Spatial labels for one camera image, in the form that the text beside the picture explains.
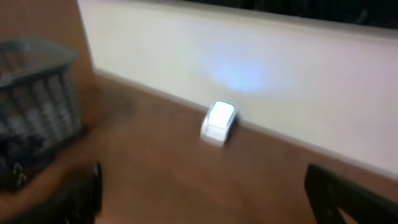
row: white wall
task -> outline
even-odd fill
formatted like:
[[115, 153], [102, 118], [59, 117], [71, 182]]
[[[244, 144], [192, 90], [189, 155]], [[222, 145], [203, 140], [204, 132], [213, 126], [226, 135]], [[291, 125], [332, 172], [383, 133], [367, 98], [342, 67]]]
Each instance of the white wall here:
[[189, 4], [79, 4], [95, 68], [203, 106], [228, 100], [250, 123], [398, 174], [396, 32]]

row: floor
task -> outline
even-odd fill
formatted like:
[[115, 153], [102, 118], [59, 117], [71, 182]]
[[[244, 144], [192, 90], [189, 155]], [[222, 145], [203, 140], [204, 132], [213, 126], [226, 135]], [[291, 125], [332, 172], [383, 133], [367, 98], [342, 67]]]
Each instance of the floor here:
[[199, 138], [203, 112], [98, 82], [106, 119], [74, 145], [103, 165], [98, 224], [315, 223], [303, 187], [309, 163], [398, 201], [397, 182], [243, 126], [212, 147]]

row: white device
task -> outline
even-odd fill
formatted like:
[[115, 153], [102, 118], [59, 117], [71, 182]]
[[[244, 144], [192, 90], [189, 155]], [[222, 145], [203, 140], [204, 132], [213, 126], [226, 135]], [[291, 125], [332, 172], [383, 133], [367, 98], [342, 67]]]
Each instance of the white device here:
[[200, 136], [204, 141], [222, 146], [235, 120], [236, 107], [231, 103], [217, 101], [211, 107], [201, 125]]

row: gray plastic basket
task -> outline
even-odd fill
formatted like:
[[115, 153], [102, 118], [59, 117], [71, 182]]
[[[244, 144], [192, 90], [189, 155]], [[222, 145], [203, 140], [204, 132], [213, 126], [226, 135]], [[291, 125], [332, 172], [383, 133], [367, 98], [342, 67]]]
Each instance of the gray plastic basket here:
[[35, 162], [81, 136], [70, 68], [76, 58], [46, 40], [0, 43], [0, 141], [11, 160], [0, 163]]

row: white plastic object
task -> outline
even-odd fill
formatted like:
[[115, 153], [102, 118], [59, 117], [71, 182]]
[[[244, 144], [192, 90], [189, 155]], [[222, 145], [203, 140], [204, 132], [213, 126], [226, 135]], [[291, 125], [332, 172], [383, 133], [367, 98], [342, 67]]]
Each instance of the white plastic object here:
[[233, 104], [216, 101], [203, 120], [200, 130], [201, 138], [216, 146], [222, 146], [228, 137], [235, 116], [236, 107]]

